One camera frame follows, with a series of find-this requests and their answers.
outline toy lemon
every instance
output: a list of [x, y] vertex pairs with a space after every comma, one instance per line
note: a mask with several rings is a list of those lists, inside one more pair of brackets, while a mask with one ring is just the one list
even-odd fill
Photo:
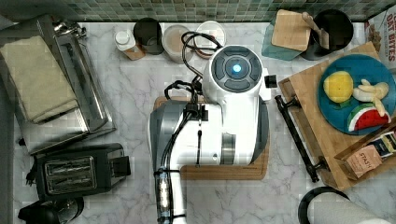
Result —
[[331, 101], [341, 104], [353, 93], [353, 79], [348, 72], [335, 72], [324, 80], [323, 89]]

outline wooden tray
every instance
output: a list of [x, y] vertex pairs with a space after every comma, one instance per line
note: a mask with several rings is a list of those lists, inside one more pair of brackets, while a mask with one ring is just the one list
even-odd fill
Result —
[[396, 120], [393, 119], [390, 125], [379, 129], [375, 133], [349, 135], [334, 129], [322, 116], [317, 103], [317, 88], [322, 74], [334, 60], [354, 53], [365, 54], [378, 59], [373, 44], [369, 42], [279, 82], [279, 88], [282, 90], [286, 101], [289, 101], [293, 96], [297, 96], [300, 101], [301, 108], [290, 109], [290, 113], [294, 116], [295, 122], [299, 126], [313, 161], [318, 162], [318, 157], [323, 156], [329, 164], [330, 172], [319, 171], [323, 183], [339, 190], [348, 189], [370, 176], [378, 175], [396, 165], [396, 157], [392, 157], [359, 180], [351, 180], [347, 178], [338, 163], [339, 161], [337, 161], [356, 148], [365, 146], [365, 144], [382, 132], [389, 130], [392, 126], [396, 126]]
[[[189, 101], [187, 97], [172, 97], [172, 100]], [[154, 103], [154, 109], [166, 102], [165, 97], [158, 97]], [[268, 164], [268, 156], [270, 151], [270, 135], [268, 134], [267, 145], [264, 152], [257, 160], [249, 166], [200, 166], [194, 165], [184, 166], [181, 169], [181, 177], [183, 179], [227, 179], [227, 180], [260, 180], [265, 177]]]

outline blue plate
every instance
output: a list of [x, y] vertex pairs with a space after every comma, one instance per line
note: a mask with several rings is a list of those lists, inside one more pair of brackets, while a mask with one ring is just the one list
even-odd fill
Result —
[[348, 134], [367, 134], [374, 132], [381, 126], [366, 128], [350, 132], [347, 128], [347, 118], [350, 112], [358, 105], [367, 104], [359, 102], [353, 96], [349, 105], [339, 109], [338, 104], [329, 99], [323, 90], [323, 82], [326, 77], [337, 71], [346, 71], [353, 78], [353, 88], [361, 85], [362, 79], [367, 79], [372, 85], [378, 82], [386, 82], [389, 85], [389, 92], [381, 102], [390, 115], [393, 114], [396, 105], [396, 84], [390, 71], [377, 59], [367, 55], [352, 54], [334, 61], [320, 79], [318, 85], [318, 106], [326, 120], [337, 130]]

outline small bottle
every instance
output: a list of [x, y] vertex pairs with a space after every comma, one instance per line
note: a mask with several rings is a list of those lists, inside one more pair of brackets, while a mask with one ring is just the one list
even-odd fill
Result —
[[131, 60], [138, 60], [143, 58], [146, 53], [142, 48], [136, 45], [134, 36], [130, 30], [119, 31], [116, 34], [117, 48], [122, 51]]

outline tile backsplash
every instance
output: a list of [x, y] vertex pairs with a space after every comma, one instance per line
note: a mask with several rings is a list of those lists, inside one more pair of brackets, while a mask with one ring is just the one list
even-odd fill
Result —
[[49, 13], [70, 21], [270, 21], [283, 8], [308, 11], [336, 8], [353, 21], [364, 21], [388, 9], [395, 0], [2, 0], [0, 14], [23, 21]]

